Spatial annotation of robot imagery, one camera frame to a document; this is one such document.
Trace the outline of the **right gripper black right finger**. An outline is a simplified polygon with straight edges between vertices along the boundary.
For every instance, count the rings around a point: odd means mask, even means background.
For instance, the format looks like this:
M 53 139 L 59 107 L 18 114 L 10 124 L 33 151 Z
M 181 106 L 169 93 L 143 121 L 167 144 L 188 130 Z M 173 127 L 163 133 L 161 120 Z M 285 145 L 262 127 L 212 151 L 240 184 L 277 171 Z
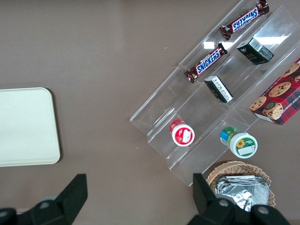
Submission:
M 193 174 L 193 199 L 198 214 L 190 225 L 251 225 L 250 213 L 232 201 L 217 198 L 201 173 Z

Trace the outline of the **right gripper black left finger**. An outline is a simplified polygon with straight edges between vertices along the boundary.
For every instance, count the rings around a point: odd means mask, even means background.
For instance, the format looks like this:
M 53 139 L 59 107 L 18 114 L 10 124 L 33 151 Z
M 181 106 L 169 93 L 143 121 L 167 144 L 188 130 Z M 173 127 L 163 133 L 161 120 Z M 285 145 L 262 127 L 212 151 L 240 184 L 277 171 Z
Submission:
M 88 197 L 86 174 L 77 174 L 54 199 L 17 216 L 18 225 L 71 225 Z

